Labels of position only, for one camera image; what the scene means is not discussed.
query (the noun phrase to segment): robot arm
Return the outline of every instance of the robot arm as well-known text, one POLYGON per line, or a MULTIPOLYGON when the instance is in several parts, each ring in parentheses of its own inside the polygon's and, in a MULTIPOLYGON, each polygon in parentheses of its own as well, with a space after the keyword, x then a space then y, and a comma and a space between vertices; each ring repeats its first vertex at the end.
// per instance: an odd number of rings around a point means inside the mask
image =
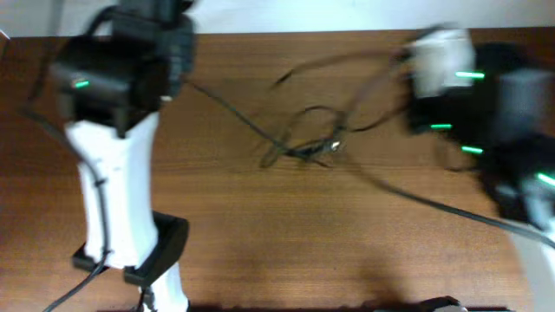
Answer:
POLYGON ((73 256, 74 266, 95 270, 108 247, 105 269, 124 270, 126 283, 140 287, 144 308, 151 311, 188 308, 177 263, 188 223, 152 211, 150 158, 162 100, 175 96, 181 74, 192 70, 193 24, 181 14, 190 4, 120 0, 85 35, 69 40, 51 70, 68 140, 102 182, 79 165, 88 235, 73 256), (108 20, 109 40, 94 38, 108 20), (105 211, 97 187, 106 195, 105 211))

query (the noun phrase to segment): wooden table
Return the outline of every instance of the wooden table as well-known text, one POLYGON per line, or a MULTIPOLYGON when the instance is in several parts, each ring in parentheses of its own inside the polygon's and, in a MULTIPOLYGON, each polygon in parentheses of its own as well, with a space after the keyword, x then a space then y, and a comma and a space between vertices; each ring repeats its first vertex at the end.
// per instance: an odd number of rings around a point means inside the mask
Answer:
MULTIPOLYGON (((201 36, 193 78, 278 133, 302 107, 340 107, 410 34, 201 36), (296 76, 268 90, 300 62, 365 49, 382 56, 296 76)), ((555 63, 554 29, 482 29, 473 38, 522 42, 543 62, 555 63)), ((0 77, 2 311, 42 310, 85 276, 69 261, 86 232, 75 160, 14 109, 36 74, 41 47, 41 39, 15 40, 0 77)), ((357 122, 373 120, 401 97, 400 86, 389 84, 367 101, 357 122)), ((48 86, 37 109, 55 117, 55 104, 48 86)), ((303 132, 314 135, 325 122, 325 115, 315 114, 303 132)), ((351 135, 342 154, 411 192, 495 216, 472 175, 444 172, 435 164, 434 142, 431 135, 409 137, 398 119, 351 135)), ((153 207, 191 223, 180 268, 193 303, 332 308, 451 295, 469 306, 532 311, 504 232, 381 192, 337 159, 333 169, 287 159, 258 169, 267 148, 190 88, 162 111, 153 152, 153 207)), ((59 310, 122 309, 137 299, 137 289, 110 270, 59 310)))

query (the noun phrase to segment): green led light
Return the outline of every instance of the green led light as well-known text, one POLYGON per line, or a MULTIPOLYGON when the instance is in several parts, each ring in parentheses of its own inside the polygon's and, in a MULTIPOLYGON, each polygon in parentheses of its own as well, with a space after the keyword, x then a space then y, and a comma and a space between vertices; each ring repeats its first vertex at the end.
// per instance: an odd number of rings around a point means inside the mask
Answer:
POLYGON ((472 78, 472 79, 486 78, 486 75, 482 73, 456 72, 455 75, 460 78, 472 78))
POLYGON ((85 88, 85 87, 88 86, 89 84, 90 84, 90 82, 88 82, 88 81, 79 81, 79 82, 76 82, 76 83, 74 84, 74 87, 75 87, 75 88, 85 88))
POLYGON ((437 124, 437 125, 430 125, 430 128, 434 130, 448 130, 453 128, 451 124, 437 124))
POLYGON ((555 186, 555 179, 546 174, 538 173, 536 174, 536 178, 540 179, 543 182, 546 182, 548 185, 555 186))
POLYGON ((460 149, 462 150, 462 152, 473 153, 473 154, 476 154, 476 155, 480 155, 484 152, 483 149, 478 148, 478 147, 472 147, 472 146, 463 146, 460 149))

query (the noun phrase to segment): white connector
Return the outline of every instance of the white connector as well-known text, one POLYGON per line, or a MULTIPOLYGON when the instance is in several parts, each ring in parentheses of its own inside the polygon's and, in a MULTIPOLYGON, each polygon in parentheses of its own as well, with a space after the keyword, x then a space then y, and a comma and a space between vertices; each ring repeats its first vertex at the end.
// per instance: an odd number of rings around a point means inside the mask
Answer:
POLYGON ((417 98, 441 95, 446 88, 471 87, 476 54, 466 29, 440 29, 411 42, 417 98))

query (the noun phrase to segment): black mount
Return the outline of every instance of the black mount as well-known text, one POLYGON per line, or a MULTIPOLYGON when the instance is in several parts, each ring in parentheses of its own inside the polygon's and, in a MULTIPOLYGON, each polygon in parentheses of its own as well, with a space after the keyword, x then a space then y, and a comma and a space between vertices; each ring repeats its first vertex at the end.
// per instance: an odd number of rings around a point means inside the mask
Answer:
MULTIPOLYGON (((154 223, 158 229, 158 243, 147 260, 138 268, 127 267, 123 277, 126 283, 148 289, 164 272, 174 265, 185 249, 189 235, 189 223, 184 218, 168 216, 154 211, 154 223)), ((83 245, 72 257, 74 267, 92 272, 95 260, 85 254, 83 245)))
POLYGON ((102 10, 52 65, 62 117, 114 127, 125 138, 160 110, 162 99, 175 97, 182 74, 193 70, 193 22, 181 14, 190 6, 182 0, 120 0, 102 10), (108 21, 112 35, 94 37, 108 21))

